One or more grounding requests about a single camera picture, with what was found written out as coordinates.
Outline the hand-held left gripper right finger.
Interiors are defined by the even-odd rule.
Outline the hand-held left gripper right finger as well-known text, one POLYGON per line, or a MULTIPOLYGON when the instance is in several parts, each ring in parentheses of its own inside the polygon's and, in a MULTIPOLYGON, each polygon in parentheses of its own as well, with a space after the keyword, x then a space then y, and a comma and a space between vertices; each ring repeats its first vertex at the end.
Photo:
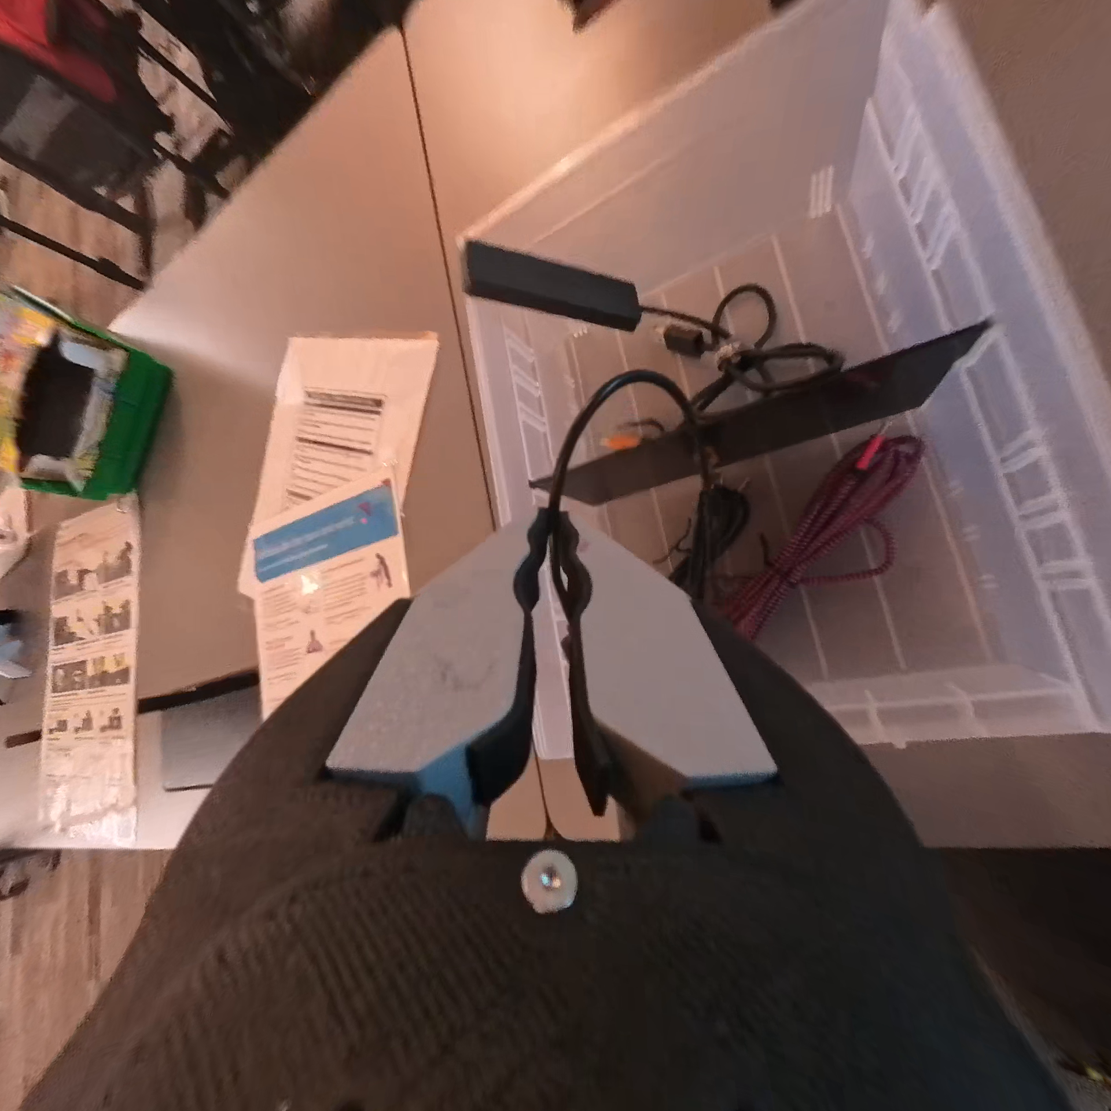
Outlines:
POLYGON ((555 604, 563 676, 609 757, 605 806, 623 829, 668 797, 746 790, 778 766, 692 599, 609 536, 571 517, 587 601, 571 624, 555 604))

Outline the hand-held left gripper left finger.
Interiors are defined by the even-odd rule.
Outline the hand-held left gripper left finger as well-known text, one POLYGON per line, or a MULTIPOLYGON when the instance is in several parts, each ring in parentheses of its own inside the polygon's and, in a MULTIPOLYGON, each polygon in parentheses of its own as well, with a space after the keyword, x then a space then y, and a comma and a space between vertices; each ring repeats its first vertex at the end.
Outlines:
POLYGON ((334 778, 452 804, 483 837, 532 755, 542 512, 422 589, 327 757, 334 778))

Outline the translucent plastic bin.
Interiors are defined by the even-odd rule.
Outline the translucent plastic bin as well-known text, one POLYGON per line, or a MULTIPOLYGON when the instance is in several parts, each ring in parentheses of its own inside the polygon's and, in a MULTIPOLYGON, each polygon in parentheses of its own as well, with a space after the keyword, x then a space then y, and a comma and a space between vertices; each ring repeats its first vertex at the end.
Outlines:
MULTIPOLYGON (((899 419, 723 467, 751 522, 710 584, 730 599, 784 549, 833 463, 924 441, 883 533, 809 571, 756 644, 865 745, 1109 732, 1109 383, 943 5, 794 3, 467 228, 711 319, 765 287, 771 347, 844 369, 990 320, 899 419)), ((695 398, 713 357, 467 297, 502 520, 609 377, 695 398)))

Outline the dark grey usb hub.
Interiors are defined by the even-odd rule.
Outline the dark grey usb hub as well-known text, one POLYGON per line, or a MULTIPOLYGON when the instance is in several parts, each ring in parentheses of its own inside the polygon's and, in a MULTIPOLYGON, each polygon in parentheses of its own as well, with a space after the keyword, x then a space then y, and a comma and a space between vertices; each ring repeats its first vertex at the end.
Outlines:
POLYGON ((467 240, 461 245, 464 294, 518 310, 609 328, 635 334, 645 317, 666 320, 664 347, 681 359, 713 357, 718 380, 692 398, 695 410, 707 410, 730 386, 742 386, 758 398, 788 396, 836 381, 844 357, 822 344, 790 342, 776 347, 778 310, 771 294, 745 283, 730 290, 711 319, 647 307, 637 287, 611 275, 565 266, 526 252, 467 240), (737 301, 758 301, 765 328, 753 344, 742 344, 727 328, 725 314, 737 301))

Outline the blue and white card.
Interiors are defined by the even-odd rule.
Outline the blue and white card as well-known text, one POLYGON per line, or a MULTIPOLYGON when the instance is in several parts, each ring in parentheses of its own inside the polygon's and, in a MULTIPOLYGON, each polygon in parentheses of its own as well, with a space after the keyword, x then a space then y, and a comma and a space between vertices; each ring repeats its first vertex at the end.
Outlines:
POLYGON ((252 528, 261 720, 409 598, 402 525, 394 467, 379 467, 252 528))

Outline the grey flat plate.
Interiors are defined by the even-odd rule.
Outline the grey flat plate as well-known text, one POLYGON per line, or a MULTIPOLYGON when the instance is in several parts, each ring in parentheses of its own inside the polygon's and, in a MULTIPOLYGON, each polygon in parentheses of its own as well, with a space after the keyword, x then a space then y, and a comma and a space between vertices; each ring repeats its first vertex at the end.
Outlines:
POLYGON ((258 687, 189 701, 160 715, 165 793, 210 790, 259 727, 258 687))

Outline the white printed leaflet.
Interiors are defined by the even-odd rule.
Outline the white printed leaflet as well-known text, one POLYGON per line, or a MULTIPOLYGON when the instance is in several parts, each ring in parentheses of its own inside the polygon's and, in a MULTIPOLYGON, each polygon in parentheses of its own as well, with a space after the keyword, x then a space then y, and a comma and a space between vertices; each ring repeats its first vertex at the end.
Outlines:
POLYGON ((405 508, 439 338, 290 338, 275 388, 252 526, 379 467, 405 508))

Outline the picture instruction strip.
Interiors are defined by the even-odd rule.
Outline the picture instruction strip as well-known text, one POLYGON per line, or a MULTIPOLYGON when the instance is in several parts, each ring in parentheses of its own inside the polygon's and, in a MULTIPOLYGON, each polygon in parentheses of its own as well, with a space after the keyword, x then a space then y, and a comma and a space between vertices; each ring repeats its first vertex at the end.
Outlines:
POLYGON ((93 847, 137 845, 142 518, 128 494, 64 520, 50 553, 40 822, 93 847))

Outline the green plastic bin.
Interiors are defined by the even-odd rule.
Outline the green plastic bin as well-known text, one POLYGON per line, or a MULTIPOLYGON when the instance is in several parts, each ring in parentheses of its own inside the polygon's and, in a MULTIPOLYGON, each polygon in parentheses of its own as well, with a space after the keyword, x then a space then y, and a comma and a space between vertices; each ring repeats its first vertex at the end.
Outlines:
POLYGON ((1 287, 1 478, 109 501, 137 491, 172 372, 18 287, 1 287))

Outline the black office chair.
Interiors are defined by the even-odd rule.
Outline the black office chair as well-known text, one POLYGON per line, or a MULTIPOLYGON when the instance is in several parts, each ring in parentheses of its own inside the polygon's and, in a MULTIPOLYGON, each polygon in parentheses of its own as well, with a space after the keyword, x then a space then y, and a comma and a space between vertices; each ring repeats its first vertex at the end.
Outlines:
POLYGON ((143 22, 137 3, 1 3, 1 165, 131 233, 138 275, 7 215, 1 233, 133 291, 143 291, 153 271, 152 175, 172 167, 201 200, 229 196, 199 156, 178 153, 174 121, 143 82, 142 63, 224 124, 219 104, 145 35, 143 22))

